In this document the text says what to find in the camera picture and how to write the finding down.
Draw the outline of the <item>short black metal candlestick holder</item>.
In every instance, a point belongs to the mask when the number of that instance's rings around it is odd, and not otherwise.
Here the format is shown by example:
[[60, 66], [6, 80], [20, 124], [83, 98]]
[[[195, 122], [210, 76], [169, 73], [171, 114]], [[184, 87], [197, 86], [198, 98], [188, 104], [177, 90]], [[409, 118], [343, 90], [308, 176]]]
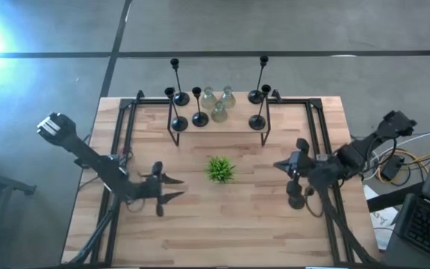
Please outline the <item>short black metal candlestick holder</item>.
[[302, 209], [305, 207], [308, 197], [314, 194], [314, 189], [308, 186], [304, 190], [290, 191], [287, 194], [289, 206], [293, 209]]

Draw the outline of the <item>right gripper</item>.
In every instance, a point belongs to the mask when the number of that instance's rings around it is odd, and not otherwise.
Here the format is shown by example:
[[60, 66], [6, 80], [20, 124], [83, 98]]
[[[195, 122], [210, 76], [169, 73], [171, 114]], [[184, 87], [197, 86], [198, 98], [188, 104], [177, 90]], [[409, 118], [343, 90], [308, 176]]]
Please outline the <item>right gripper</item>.
[[[306, 139], [298, 138], [296, 140], [296, 148], [298, 149], [297, 151], [302, 151], [308, 156], [310, 146]], [[302, 176], [307, 176], [309, 170], [314, 167], [314, 161], [312, 158], [308, 156], [306, 161], [306, 165], [302, 169], [298, 170], [294, 170], [291, 167], [293, 164], [291, 158], [277, 161], [273, 164], [274, 167], [277, 167], [279, 170], [285, 172], [290, 177], [290, 181], [287, 184], [287, 192], [302, 189], [302, 186], [299, 184], [299, 178]]]

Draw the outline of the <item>glass bottle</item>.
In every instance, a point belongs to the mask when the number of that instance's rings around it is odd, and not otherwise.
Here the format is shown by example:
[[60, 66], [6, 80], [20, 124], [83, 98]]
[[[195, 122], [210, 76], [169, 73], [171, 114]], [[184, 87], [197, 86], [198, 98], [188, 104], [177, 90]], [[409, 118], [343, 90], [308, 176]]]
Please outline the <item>glass bottle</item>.
[[222, 91], [220, 100], [226, 108], [233, 108], [236, 104], [236, 99], [231, 86], [225, 86]]
[[216, 101], [214, 109], [211, 112], [211, 119], [216, 123], [222, 123], [228, 118], [228, 112], [225, 109], [223, 101]]
[[205, 109], [212, 109], [216, 104], [217, 98], [214, 95], [213, 88], [212, 87], [206, 87], [203, 90], [202, 95], [202, 107]]

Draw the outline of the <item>black side table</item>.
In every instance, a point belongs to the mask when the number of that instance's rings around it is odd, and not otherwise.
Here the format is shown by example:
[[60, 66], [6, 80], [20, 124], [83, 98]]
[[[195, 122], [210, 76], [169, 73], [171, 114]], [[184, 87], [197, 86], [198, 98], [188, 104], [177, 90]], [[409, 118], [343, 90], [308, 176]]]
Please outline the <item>black side table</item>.
[[[406, 201], [406, 196], [408, 194], [419, 194], [423, 184], [418, 183], [410, 187], [403, 188], [399, 191], [393, 191], [391, 193], [382, 194], [379, 197], [369, 199], [367, 200], [368, 208], [371, 212], [374, 212], [395, 205], [400, 205], [403, 207], [403, 204]], [[396, 229], [400, 227], [401, 222], [402, 209], [399, 212], [398, 219], [395, 222], [395, 226], [393, 228], [393, 234], [391, 235], [387, 249], [385, 250], [384, 263], [390, 266], [425, 269], [424, 267], [415, 264], [414, 258], [411, 257], [413, 254], [413, 249], [406, 246], [405, 243], [403, 243], [403, 241], [400, 239]]]

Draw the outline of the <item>black power adapter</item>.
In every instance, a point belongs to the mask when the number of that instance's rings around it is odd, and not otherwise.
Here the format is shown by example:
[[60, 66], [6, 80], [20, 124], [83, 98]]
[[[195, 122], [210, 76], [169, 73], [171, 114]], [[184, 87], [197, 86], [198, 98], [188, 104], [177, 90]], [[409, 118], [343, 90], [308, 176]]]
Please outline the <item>black power adapter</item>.
[[392, 181], [400, 171], [405, 158], [399, 155], [393, 155], [381, 169], [381, 177], [387, 182]]

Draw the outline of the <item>white paper sheet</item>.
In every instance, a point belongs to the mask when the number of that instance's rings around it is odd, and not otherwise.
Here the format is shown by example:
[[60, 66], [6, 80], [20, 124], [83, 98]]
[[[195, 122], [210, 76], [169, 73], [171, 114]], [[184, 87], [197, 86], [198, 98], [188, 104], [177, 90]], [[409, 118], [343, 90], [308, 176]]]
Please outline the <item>white paper sheet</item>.
[[396, 208], [390, 207], [381, 211], [374, 211], [370, 214], [377, 245], [380, 250], [387, 249], [398, 213], [399, 211]]

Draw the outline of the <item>glass bottle front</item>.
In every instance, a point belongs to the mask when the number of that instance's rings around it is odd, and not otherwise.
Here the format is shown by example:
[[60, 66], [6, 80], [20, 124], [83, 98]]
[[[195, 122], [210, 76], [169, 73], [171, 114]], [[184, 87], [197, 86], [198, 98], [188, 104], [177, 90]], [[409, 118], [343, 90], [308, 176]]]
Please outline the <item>glass bottle front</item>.
[[211, 119], [216, 123], [222, 123], [228, 118], [228, 112], [225, 109], [223, 101], [216, 101], [214, 109], [211, 112]]

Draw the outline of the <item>wooden riser shelf black legs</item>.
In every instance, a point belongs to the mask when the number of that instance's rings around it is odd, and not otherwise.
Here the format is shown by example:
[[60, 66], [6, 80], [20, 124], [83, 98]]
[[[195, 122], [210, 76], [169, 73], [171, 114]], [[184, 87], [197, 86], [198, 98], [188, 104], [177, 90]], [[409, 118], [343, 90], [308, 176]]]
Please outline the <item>wooden riser shelf black legs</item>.
[[177, 132], [172, 129], [171, 120], [175, 114], [171, 111], [171, 106], [169, 105], [169, 113], [167, 120], [167, 131], [175, 145], [180, 143], [181, 134], [259, 134], [261, 136], [261, 144], [265, 145], [269, 133], [271, 132], [271, 116], [270, 108], [269, 115], [265, 113], [265, 108], [262, 109], [262, 115], [265, 117], [267, 124], [262, 130], [254, 130], [249, 126], [249, 118], [253, 114], [257, 114], [259, 111], [259, 104], [252, 104], [248, 99], [245, 98], [244, 93], [234, 93], [235, 99], [237, 100], [233, 108], [225, 108], [228, 112], [228, 118], [222, 123], [216, 123], [211, 119], [212, 109], [205, 109], [200, 105], [201, 111], [208, 115], [209, 122], [206, 126], [197, 127], [193, 125], [192, 117], [197, 112], [196, 98], [191, 97], [190, 101], [185, 106], [178, 106], [175, 104], [178, 115], [181, 117], [186, 117], [188, 121], [188, 127], [182, 131]]

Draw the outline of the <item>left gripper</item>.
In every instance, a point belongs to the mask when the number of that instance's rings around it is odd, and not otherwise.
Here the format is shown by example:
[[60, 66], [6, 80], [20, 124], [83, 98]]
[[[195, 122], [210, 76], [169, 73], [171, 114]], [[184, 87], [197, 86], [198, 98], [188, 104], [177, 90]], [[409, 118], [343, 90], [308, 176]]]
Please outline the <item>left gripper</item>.
[[165, 173], [162, 174], [162, 169], [162, 162], [156, 161], [152, 165], [152, 173], [145, 177], [144, 182], [137, 183], [135, 192], [136, 199], [155, 198], [157, 200], [156, 215], [158, 217], [163, 217], [163, 205], [167, 204], [170, 200], [184, 194], [184, 191], [179, 191], [162, 195], [162, 182], [168, 185], [177, 185], [184, 183], [184, 181], [171, 178]]

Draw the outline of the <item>green artificial plant white pot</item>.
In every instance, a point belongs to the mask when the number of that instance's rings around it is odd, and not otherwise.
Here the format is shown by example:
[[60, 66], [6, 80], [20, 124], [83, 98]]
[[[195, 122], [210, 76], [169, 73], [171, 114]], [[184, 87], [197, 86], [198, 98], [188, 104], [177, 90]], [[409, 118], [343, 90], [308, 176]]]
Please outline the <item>green artificial plant white pot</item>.
[[225, 184], [234, 179], [234, 168], [231, 160], [225, 156], [211, 156], [205, 172], [212, 182]]

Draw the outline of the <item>black metal table frame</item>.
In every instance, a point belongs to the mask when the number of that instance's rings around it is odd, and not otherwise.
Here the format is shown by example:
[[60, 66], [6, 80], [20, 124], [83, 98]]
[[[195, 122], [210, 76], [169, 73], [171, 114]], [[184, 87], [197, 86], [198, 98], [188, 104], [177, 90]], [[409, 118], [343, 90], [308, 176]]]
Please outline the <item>black metal table frame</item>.
[[[339, 230], [324, 218], [287, 203], [287, 175], [273, 164], [287, 158], [297, 138], [311, 154], [328, 149], [323, 106], [334, 109], [347, 135], [339, 99], [269, 99], [271, 132], [181, 134], [167, 131], [166, 98], [104, 98], [99, 103], [91, 147], [117, 152], [131, 179], [140, 182], [156, 161], [168, 176], [184, 181], [163, 192], [184, 191], [155, 213], [154, 199], [118, 205], [102, 237], [84, 260], [100, 268], [294, 268], [335, 265], [346, 258]], [[211, 156], [229, 158], [234, 179], [220, 184], [205, 172]]]

